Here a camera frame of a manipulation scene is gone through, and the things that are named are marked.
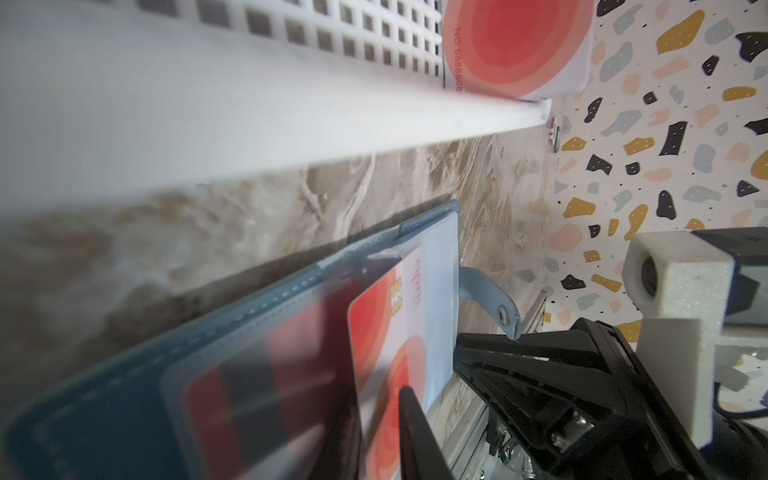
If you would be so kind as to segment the red-circle credit card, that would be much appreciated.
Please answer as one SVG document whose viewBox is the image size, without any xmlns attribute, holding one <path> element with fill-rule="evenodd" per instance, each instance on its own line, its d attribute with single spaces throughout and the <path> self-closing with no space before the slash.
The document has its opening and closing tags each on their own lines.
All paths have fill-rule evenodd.
<svg viewBox="0 0 768 480">
<path fill-rule="evenodd" d="M 409 386 L 419 400 L 424 397 L 424 267 L 423 250 L 417 246 L 348 308 L 364 479 L 392 479 L 400 468 L 400 389 Z"/>
<path fill-rule="evenodd" d="M 355 399 L 347 320 L 355 295 L 355 284 L 323 289 L 186 376 L 179 399 L 191 478 L 311 477 Z"/>
</svg>

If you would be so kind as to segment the white plastic basket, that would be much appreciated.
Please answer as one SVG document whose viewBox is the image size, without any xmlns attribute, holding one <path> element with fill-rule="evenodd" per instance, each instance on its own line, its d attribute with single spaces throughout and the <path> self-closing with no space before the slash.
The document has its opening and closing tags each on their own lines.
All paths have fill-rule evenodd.
<svg viewBox="0 0 768 480">
<path fill-rule="evenodd" d="M 543 124 L 448 91 L 436 1 L 5 1 L 1 215 Z"/>
</svg>

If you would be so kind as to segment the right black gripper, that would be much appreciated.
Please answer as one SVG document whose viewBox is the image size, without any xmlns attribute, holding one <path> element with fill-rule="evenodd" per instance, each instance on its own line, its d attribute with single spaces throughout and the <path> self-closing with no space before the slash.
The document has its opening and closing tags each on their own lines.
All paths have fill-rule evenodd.
<svg viewBox="0 0 768 480">
<path fill-rule="evenodd" d="M 454 370 L 554 479 L 764 479 L 767 433 L 706 402 L 712 441 L 697 447 L 618 328 L 461 333 Z"/>
</svg>

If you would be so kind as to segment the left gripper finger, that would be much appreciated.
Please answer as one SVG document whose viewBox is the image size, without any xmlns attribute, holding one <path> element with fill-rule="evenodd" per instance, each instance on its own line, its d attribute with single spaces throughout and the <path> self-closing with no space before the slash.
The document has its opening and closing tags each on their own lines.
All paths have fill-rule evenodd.
<svg viewBox="0 0 768 480">
<path fill-rule="evenodd" d="M 415 391 L 398 394 L 400 471 L 403 480 L 452 479 Z"/>
</svg>

